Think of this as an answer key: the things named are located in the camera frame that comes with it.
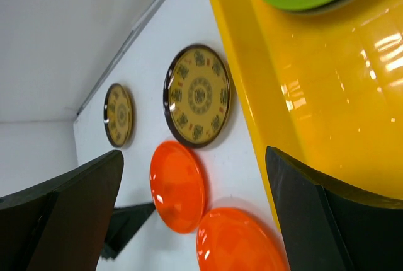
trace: yellow shelf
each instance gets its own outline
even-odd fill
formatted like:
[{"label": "yellow shelf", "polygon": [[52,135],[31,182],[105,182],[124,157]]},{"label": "yellow shelf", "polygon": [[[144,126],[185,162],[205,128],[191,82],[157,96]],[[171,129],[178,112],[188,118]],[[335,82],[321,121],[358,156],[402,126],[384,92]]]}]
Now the yellow shelf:
[{"label": "yellow shelf", "polygon": [[210,1],[273,215],[267,146],[403,199],[403,0],[315,15]]}]

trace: dark brown rim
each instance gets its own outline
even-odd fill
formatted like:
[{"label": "dark brown rim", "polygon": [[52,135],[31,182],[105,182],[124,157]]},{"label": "dark brown rim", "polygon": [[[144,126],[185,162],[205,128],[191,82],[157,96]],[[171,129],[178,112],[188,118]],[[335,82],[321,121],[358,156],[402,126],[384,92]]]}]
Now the dark brown rim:
[{"label": "dark brown rim", "polygon": [[[177,64],[177,62],[179,61],[179,59],[182,57],[182,55],[184,55],[188,50],[190,49],[195,49],[195,48],[199,48],[199,49],[205,49],[209,52],[211,52],[216,58],[217,60],[220,62],[222,68],[224,68],[224,73],[225,73],[225,77],[227,78],[227,88],[228,88],[228,103],[227,103],[227,112],[224,115],[224,119],[222,121],[222,126],[220,127],[220,130],[217,132],[217,134],[210,140],[208,140],[207,142],[204,143],[193,143],[188,141],[187,139],[185,139],[180,132],[176,129],[175,124],[173,122],[172,116],[171,116],[171,111],[169,109],[169,81],[171,80],[173,74],[174,74],[174,68],[175,65]],[[225,126],[225,123],[227,121],[227,117],[229,114],[229,109],[230,109],[230,103],[231,103],[231,83],[230,83],[230,76],[229,76],[229,70],[227,68],[227,66],[225,66],[224,62],[222,62],[221,57],[218,55],[218,53],[216,53],[213,49],[211,49],[210,47],[203,45],[203,44],[192,44],[189,45],[187,47],[185,47],[183,50],[181,50],[176,57],[173,59],[171,65],[169,66],[168,72],[166,74],[165,77],[165,82],[164,82],[164,92],[163,92],[163,96],[162,96],[162,102],[164,105],[164,114],[165,114],[165,119],[166,122],[168,124],[169,130],[171,131],[172,135],[175,137],[175,139],[177,139],[182,145],[185,145],[186,147],[189,148],[202,148],[204,146],[209,145],[211,142],[213,142],[215,140],[215,138],[220,134],[222,128]]]},{"label": "dark brown rim", "polygon": [[[108,91],[106,92],[106,96],[105,96],[105,101],[104,101],[104,103],[103,103],[103,126],[104,126],[104,128],[105,128],[106,136],[107,136],[107,138],[108,138],[108,140],[109,140],[109,143],[111,143],[111,145],[112,145],[113,147],[115,147],[115,148],[122,148],[122,147],[126,144],[127,140],[129,139],[130,134],[132,133],[133,128],[130,128],[129,133],[127,134],[127,136],[126,136],[126,138],[125,138],[123,144],[122,144],[121,146],[119,146],[118,144],[116,144],[116,143],[113,141],[113,139],[112,139],[112,137],[111,137],[111,135],[110,135],[110,132],[109,132],[108,123],[106,122],[106,121],[108,120],[108,99],[109,99],[109,96],[110,96],[110,94],[111,94],[111,92],[112,92],[112,89],[113,89],[114,87],[117,87],[117,86],[118,86],[118,87],[121,87],[124,92],[127,92],[126,89],[125,89],[121,84],[119,84],[119,83],[113,83],[113,84],[108,88]],[[132,102],[131,102],[130,98],[127,98],[127,100],[128,100],[128,102],[129,102],[129,105],[132,105]],[[132,117],[133,117],[133,106],[130,106],[130,108],[131,108]]]}]

